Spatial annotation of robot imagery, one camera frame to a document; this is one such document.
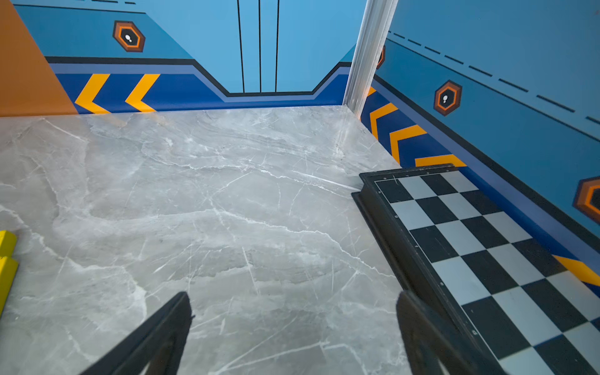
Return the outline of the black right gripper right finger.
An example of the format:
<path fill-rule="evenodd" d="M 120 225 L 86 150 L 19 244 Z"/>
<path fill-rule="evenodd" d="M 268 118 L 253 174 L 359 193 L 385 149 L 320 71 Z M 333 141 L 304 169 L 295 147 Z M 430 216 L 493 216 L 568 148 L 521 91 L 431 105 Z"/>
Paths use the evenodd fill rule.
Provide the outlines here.
<path fill-rule="evenodd" d="M 400 293 L 396 311 L 413 374 L 505 373 L 411 291 Z"/>

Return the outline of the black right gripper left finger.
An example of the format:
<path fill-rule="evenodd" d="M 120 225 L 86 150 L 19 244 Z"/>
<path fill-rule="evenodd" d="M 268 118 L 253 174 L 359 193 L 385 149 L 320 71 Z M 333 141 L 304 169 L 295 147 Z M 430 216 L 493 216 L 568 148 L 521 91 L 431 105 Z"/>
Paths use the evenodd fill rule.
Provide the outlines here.
<path fill-rule="evenodd" d="M 187 292 L 177 293 L 83 373 L 176 374 L 192 318 Z"/>

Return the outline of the yellow block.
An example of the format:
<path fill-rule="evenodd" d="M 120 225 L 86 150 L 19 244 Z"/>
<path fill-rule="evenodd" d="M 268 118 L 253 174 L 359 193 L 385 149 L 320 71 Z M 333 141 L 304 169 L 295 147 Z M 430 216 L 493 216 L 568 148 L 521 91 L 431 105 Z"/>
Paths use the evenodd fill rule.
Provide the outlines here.
<path fill-rule="evenodd" d="M 11 258 L 17 245 L 17 236 L 10 231 L 0 231 L 0 257 Z"/>
<path fill-rule="evenodd" d="M 3 256 L 0 261 L 0 314 L 3 314 L 6 301 L 13 285 L 19 263 L 10 257 Z"/>

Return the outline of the yellow block top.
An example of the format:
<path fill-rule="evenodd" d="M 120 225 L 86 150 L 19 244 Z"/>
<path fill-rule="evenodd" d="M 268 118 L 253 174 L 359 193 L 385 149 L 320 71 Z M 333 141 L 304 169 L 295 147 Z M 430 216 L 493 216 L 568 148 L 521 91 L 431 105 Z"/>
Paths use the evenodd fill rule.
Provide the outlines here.
<path fill-rule="evenodd" d="M 11 258 L 17 245 L 17 236 L 10 231 L 0 231 L 0 257 Z"/>

